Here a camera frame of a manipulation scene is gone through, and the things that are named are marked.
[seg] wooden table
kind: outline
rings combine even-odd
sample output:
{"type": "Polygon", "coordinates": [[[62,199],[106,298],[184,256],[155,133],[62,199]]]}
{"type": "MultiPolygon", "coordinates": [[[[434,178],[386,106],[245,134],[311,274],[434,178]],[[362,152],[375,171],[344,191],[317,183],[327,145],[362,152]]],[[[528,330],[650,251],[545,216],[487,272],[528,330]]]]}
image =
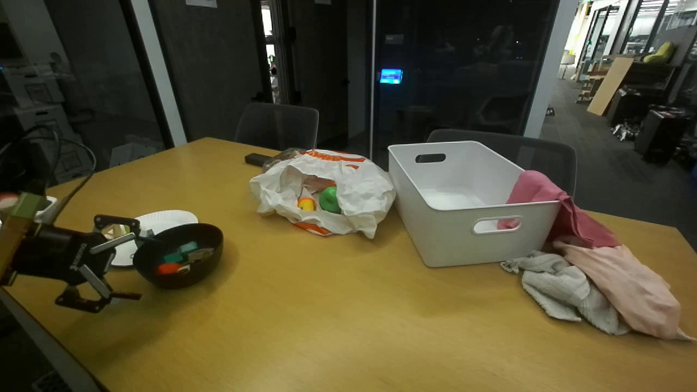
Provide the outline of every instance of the wooden table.
{"type": "MultiPolygon", "coordinates": [[[[112,287],[144,298],[102,314],[53,304],[57,280],[20,276],[8,292],[110,390],[697,390],[697,343],[550,321],[496,263],[428,270],[396,211],[373,242],[257,216],[250,151],[200,139],[110,167],[59,219],[88,230],[93,213],[189,208],[227,236],[200,285],[155,289],[112,270],[112,287]]],[[[687,242],[670,227],[597,218],[670,282],[697,334],[687,242]]]]}

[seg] towel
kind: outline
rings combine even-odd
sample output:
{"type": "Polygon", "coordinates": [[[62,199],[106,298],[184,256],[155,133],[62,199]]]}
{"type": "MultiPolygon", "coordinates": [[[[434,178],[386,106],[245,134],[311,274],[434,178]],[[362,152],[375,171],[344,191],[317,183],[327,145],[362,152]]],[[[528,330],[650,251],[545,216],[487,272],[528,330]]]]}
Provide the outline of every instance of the towel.
{"type": "Polygon", "coordinates": [[[502,270],[522,274],[522,289],[556,321],[581,322],[624,336],[629,328],[608,303],[608,298],[587,280],[587,276],[556,252],[532,252],[505,260],[502,270]]]}
{"type": "Polygon", "coordinates": [[[667,280],[640,263],[610,228],[574,206],[543,171],[527,169],[508,202],[532,201],[560,201],[546,244],[589,276],[629,328],[665,339],[692,339],[679,328],[682,310],[667,280]]]}

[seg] white plastic bag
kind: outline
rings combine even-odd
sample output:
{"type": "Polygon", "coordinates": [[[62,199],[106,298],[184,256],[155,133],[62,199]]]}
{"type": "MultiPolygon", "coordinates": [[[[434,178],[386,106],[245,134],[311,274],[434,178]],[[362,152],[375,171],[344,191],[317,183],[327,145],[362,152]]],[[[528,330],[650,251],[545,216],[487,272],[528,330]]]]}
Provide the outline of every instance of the white plastic bag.
{"type": "Polygon", "coordinates": [[[306,151],[278,160],[250,178],[250,190],[258,199],[258,213],[278,213],[315,236],[363,233],[371,239],[396,195],[389,176],[371,159],[334,151],[306,151]],[[340,213],[320,206],[324,188],[335,188],[340,213]],[[300,195],[313,199],[315,208],[300,208],[300,195]]]}

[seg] pink towel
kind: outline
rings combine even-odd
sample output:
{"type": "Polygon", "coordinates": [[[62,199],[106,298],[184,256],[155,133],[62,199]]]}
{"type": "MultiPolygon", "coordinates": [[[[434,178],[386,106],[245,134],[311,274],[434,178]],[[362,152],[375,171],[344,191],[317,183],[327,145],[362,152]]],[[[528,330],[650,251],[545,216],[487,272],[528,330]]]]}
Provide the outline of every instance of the pink towel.
{"type": "Polygon", "coordinates": [[[593,278],[629,328],[665,339],[692,339],[679,328],[679,303],[667,280],[640,263],[610,228],[574,206],[543,171],[527,169],[508,202],[532,201],[560,202],[546,244],[593,278]]]}

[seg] white basket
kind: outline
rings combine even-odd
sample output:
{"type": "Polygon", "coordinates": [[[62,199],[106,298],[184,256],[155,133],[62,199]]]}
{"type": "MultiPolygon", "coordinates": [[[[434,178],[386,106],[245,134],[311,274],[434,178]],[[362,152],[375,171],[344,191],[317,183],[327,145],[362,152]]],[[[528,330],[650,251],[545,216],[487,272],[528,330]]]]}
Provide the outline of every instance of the white basket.
{"type": "Polygon", "coordinates": [[[388,151],[398,213],[426,265],[489,263],[545,244],[560,202],[508,204],[522,167],[484,144],[388,151]]]}

